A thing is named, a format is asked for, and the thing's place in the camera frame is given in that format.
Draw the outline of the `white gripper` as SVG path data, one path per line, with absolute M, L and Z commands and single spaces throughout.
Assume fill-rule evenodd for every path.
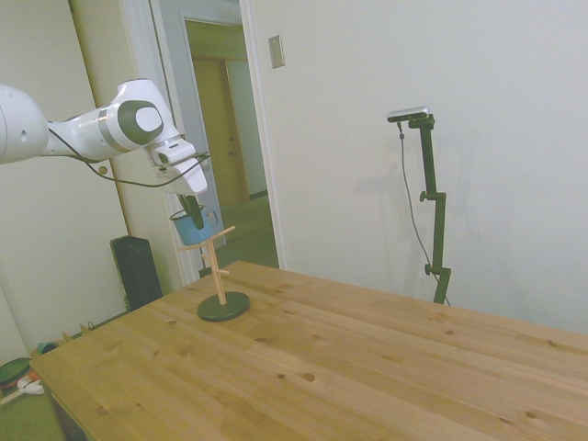
M 159 179 L 158 188 L 172 194 L 200 194 L 207 190 L 208 183 L 198 159 L 194 156 L 175 163 L 163 164 L 150 158 L 153 171 Z M 204 227 L 201 207 L 195 196 L 177 195 L 177 198 L 197 229 Z

